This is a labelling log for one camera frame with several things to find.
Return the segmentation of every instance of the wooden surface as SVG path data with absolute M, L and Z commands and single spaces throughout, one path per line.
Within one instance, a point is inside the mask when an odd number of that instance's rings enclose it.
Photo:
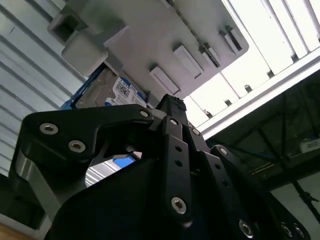
M 33 240 L 9 227 L 0 225 L 0 240 Z

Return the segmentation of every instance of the white wall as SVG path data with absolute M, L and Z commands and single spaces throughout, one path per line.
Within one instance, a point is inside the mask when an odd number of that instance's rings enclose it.
M 320 173 L 308 176 L 298 181 L 302 188 L 315 199 L 320 200 Z M 307 229 L 311 239 L 320 239 L 320 225 L 299 197 L 292 184 L 285 185 L 271 192 Z M 313 202 L 320 212 L 320 202 Z

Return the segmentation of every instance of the white label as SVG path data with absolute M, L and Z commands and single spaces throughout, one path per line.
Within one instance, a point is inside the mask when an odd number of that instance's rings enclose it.
M 108 97 L 105 100 L 105 106 L 139 104 L 146 107 L 146 102 L 139 96 L 139 92 L 129 81 L 124 81 L 120 77 L 115 81 L 112 88 L 115 98 Z

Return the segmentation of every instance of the bolt head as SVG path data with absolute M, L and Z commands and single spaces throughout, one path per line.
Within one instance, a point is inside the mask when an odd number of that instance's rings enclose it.
M 185 214 L 187 211 L 186 203 L 180 197 L 173 197 L 171 199 L 171 206 L 178 214 Z

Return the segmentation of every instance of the corrugated wall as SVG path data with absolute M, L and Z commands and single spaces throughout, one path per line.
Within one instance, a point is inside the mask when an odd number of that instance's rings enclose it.
M 62 0 L 0 1 L 0 173 L 8 175 L 22 119 L 52 111 L 85 81 L 47 31 Z

